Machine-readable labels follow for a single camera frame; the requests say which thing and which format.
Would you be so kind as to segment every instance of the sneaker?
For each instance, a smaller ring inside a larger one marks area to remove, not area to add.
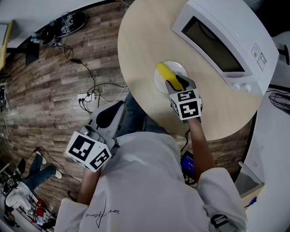
[[[58,179],[61,179],[61,178],[63,177],[63,175],[60,173],[60,171],[58,171],[58,170],[56,169],[55,177],[58,178]]]
[[[36,154],[40,155],[42,157],[42,164],[46,164],[46,159],[41,155],[39,151],[36,152]]]

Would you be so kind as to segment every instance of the round wooden table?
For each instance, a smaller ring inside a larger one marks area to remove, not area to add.
[[[207,140],[240,130],[262,97],[232,90],[215,69],[171,30],[187,0],[136,0],[126,12],[118,36],[122,74],[142,109],[165,129],[184,136],[188,125],[174,114],[169,96],[154,82],[157,63],[176,61],[195,81],[203,100],[202,126]]]

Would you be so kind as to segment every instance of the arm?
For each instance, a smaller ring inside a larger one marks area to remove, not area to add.
[[[217,214],[225,215],[239,231],[246,231],[246,212],[232,178],[225,169],[215,168],[199,120],[189,119],[188,123],[198,182],[197,191],[205,204],[204,209],[210,218]]]
[[[201,173],[215,168],[215,164],[205,139],[201,123],[196,118],[189,119],[188,123],[192,142],[196,181],[198,182]]]
[[[82,177],[82,185],[78,193],[77,202],[85,205],[90,205],[98,180],[101,175],[101,170],[92,172],[86,169]]]

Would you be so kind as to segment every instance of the power strip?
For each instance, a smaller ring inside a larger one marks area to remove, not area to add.
[[[83,99],[83,98],[86,99],[87,102],[90,102],[90,101],[94,101],[96,99],[96,95],[95,95],[95,93],[93,93],[89,97],[87,96],[86,93],[81,93],[81,94],[77,95],[77,100]]]

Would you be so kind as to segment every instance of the white object on floor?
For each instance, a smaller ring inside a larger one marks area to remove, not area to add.
[[[6,30],[7,30],[7,25],[6,24],[0,24],[0,48],[3,45],[4,42],[4,37],[6,34]]]
[[[42,164],[46,164],[47,163],[46,159],[41,155],[41,153],[39,151],[37,151],[36,154],[38,154],[38,155],[40,155],[42,157]]]
[[[58,178],[58,179],[61,179],[61,178],[63,177],[63,175],[60,173],[60,171],[58,171],[58,170],[56,169],[55,177]]]
[[[187,72],[186,72],[185,68],[180,63],[177,63],[175,61],[165,61],[163,63],[166,64],[166,66],[175,75],[181,75],[181,76],[187,77]],[[160,75],[158,69],[155,70],[155,73],[154,73],[154,81],[155,81],[155,85],[157,86],[157,88],[159,88],[159,90],[161,92],[163,92],[165,94],[168,94],[168,90],[167,90],[167,87],[165,85],[165,80]]]

